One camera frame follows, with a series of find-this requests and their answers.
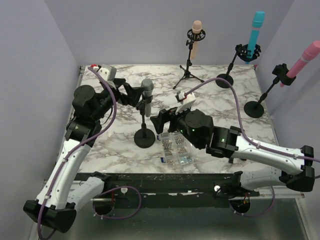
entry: wall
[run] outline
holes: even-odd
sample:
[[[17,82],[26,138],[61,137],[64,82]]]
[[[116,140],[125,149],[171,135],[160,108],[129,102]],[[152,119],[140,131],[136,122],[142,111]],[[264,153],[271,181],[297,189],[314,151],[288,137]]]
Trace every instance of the wall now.
[[[0,239],[28,238],[23,212],[52,171],[78,65],[43,0],[0,2]]]
[[[229,64],[235,46],[248,43],[255,11],[266,12],[259,36],[265,51],[293,1],[45,0],[82,65],[186,64],[187,31],[195,20],[206,37],[193,63]]]
[[[320,40],[320,1],[295,0],[283,23],[262,56],[257,76],[262,90],[275,77],[271,74],[277,64],[287,63],[290,69],[304,49]],[[320,55],[309,62],[290,87],[274,87],[266,99],[281,146],[300,148],[313,146],[320,159]],[[314,163],[317,175],[320,164]],[[306,194],[309,214],[320,237],[320,182]]]

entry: gray microphone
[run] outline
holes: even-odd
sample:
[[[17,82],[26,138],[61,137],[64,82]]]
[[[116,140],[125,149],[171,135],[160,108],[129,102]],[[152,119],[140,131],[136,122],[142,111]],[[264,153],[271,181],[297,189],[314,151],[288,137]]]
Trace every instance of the gray microphone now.
[[[146,78],[142,80],[141,87],[144,87],[144,91],[142,93],[144,98],[146,99],[146,105],[145,105],[145,116],[148,118],[151,115],[151,101],[152,99],[148,99],[149,97],[152,97],[152,91],[154,89],[154,84],[151,79]]]

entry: gray floor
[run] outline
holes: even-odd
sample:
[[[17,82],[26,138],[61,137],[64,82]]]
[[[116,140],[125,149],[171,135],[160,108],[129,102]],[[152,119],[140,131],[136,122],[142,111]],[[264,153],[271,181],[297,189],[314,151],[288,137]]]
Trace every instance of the gray floor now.
[[[252,200],[257,213],[269,200]],[[124,216],[131,210],[116,210]],[[87,204],[69,232],[56,232],[51,240],[307,240],[294,199],[277,199],[260,217],[240,217],[227,208],[141,209],[127,220],[100,220]]]

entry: microphone holder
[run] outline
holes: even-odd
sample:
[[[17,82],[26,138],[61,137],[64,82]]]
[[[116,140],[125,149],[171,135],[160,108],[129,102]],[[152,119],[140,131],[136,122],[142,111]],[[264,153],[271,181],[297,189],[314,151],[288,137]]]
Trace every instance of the microphone holder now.
[[[200,33],[194,33],[192,31],[192,29],[190,29],[188,32],[187,32],[187,37],[190,39],[190,40],[187,40],[185,45],[188,46],[189,45],[189,55],[188,55],[188,59],[186,61],[186,68],[184,69],[181,65],[180,65],[180,68],[183,69],[184,71],[184,74],[183,74],[183,77],[180,78],[180,80],[178,81],[178,83],[173,87],[173,89],[176,89],[176,87],[178,86],[178,84],[184,80],[184,79],[197,79],[199,80],[200,82],[204,82],[203,80],[201,80],[200,78],[196,77],[195,75],[191,74],[191,72],[189,71],[189,67],[192,66],[192,62],[190,60],[190,56],[191,56],[191,51],[194,47],[194,43],[195,42],[199,42],[201,40],[203,40],[205,37],[206,37],[206,32],[204,30],[201,30]]]
[[[260,118],[264,112],[265,109],[261,105],[262,101],[264,101],[270,90],[281,81],[284,85],[290,86],[296,77],[290,78],[287,76],[287,73],[289,72],[287,65],[285,63],[276,65],[272,71],[273,75],[276,75],[275,79],[272,81],[272,85],[268,88],[268,90],[261,95],[259,98],[259,101],[249,101],[244,105],[244,112],[251,118],[258,119]]]
[[[228,66],[227,72],[219,74],[217,76],[217,78],[222,78],[224,80],[227,80],[231,85],[233,85],[234,84],[234,79],[229,74],[230,74],[232,68],[234,67],[234,63],[235,63],[235,60],[236,60],[237,56],[241,60],[243,60],[245,62],[251,62],[253,60],[256,60],[260,56],[260,53],[261,53],[260,46],[258,44],[255,45],[255,49],[254,49],[254,53],[253,53],[252,58],[248,58],[250,52],[251,51],[248,50],[248,44],[243,45],[243,46],[242,46],[242,44],[239,44],[239,45],[235,46],[235,55],[234,55],[234,57],[232,59],[232,62]],[[220,88],[223,88],[223,89],[229,88],[229,86],[226,83],[222,82],[222,81],[217,80],[217,81],[215,81],[215,83]]]
[[[142,149],[147,149],[151,147],[155,141],[156,141],[156,136],[152,130],[147,128],[146,122],[145,122],[145,115],[146,115],[146,104],[149,101],[151,102],[152,96],[144,98],[142,96],[142,100],[138,102],[136,105],[136,109],[140,111],[140,115],[142,116],[142,124],[141,124],[141,129],[139,129],[135,134],[134,134],[134,143]]]

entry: white marble surface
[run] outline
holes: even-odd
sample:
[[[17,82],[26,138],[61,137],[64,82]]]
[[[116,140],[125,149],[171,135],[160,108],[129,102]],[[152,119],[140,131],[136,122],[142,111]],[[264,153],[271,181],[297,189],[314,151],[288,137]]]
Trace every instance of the white marble surface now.
[[[182,81],[176,90],[173,86],[183,75],[178,65],[116,65],[117,78],[125,78],[133,87],[139,87],[145,78],[153,80],[152,116],[161,109],[179,105],[175,93],[190,89],[200,82],[195,79]],[[214,78],[227,71],[226,65],[192,66],[191,73],[204,80]],[[243,107],[246,102],[259,99],[261,92],[252,65],[235,65],[230,74],[234,79],[234,89],[241,107],[241,118],[246,134],[256,140],[275,143],[272,127],[266,113],[259,119],[248,117]],[[97,92],[102,90],[96,77],[86,69],[82,85],[91,85]],[[236,105],[230,89],[222,89],[212,82],[195,91],[196,102],[192,109],[199,109],[213,117],[215,126],[239,126]],[[149,120],[147,127],[155,132]],[[82,173],[99,171],[102,173],[232,173],[266,168],[266,165],[235,159],[234,164],[227,158],[215,158],[196,150],[193,164],[172,167],[162,163],[163,149],[160,141],[147,149],[141,149],[134,143],[134,134],[141,128],[141,115],[131,106],[117,104],[117,116],[111,128],[100,136],[79,171]]]

